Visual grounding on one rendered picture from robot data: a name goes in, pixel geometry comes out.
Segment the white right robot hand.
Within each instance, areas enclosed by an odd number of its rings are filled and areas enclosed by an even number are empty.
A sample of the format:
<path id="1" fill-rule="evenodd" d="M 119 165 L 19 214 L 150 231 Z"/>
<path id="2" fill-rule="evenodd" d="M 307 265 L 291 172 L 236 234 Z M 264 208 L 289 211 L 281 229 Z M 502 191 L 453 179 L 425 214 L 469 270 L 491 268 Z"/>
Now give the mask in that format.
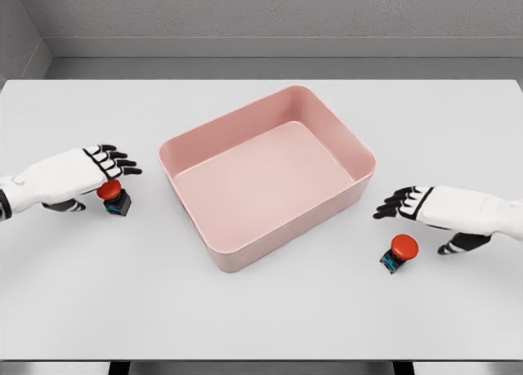
<path id="1" fill-rule="evenodd" d="M 396 190 L 378 206 L 373 218 L 401 218 L 452 230 L 440 255 L 470 252 L 487 244 L 498 229 L 498 211 L 504 201 L 496 196 L 444 185 L 409 186 Z"/>

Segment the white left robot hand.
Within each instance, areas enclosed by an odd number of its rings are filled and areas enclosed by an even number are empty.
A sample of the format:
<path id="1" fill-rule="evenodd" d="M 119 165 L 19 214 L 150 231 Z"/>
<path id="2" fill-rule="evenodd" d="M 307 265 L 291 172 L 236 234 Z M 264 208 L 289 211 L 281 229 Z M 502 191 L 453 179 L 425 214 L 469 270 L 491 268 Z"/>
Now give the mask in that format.
<path id="1" fill-rule="evenodd" d="M 80 212 L 77 197 L 121 176 L 140 175 L 137 163 L 114 145 L 77 148 L 46 158 L 25 169 L 24 191 L 32 203 L 56 212 Z"/>

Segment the pink rectangular plastic basket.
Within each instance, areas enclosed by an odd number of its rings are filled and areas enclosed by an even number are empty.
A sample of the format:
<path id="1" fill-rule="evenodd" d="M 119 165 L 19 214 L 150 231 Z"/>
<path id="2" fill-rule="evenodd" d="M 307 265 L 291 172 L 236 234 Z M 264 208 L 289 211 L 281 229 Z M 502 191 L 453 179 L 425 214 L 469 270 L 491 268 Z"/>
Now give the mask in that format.
<path id="1" fill-rule="evenodd" d="M 165 141 L 159 162 L 210 257 L 236 272 L 358 202 L 367 145 L 290 86 Z"/>

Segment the red button industrial switch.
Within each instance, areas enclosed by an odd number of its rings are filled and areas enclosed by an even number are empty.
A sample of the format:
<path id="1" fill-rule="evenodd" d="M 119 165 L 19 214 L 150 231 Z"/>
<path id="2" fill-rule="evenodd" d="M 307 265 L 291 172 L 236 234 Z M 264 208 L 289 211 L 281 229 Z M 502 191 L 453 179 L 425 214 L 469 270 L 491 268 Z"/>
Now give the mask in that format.
<path id="1" fill-rule="evenodd" d="M 383 254 L 380 262 L 393 275 L 405 262 L 418 255 L 419 246 L 415 238 L 407 234 L 398 234 L 391 240 L 390 248 Z"/>
<path id="2" fill-rule="evenodd" d="M 132 200 L 118 180 L 111 180 L 104 183 L 96 190 L 96 195 L 103 200 L 105 210 L 109 214 L 122 217 L 127 215 Z"/>

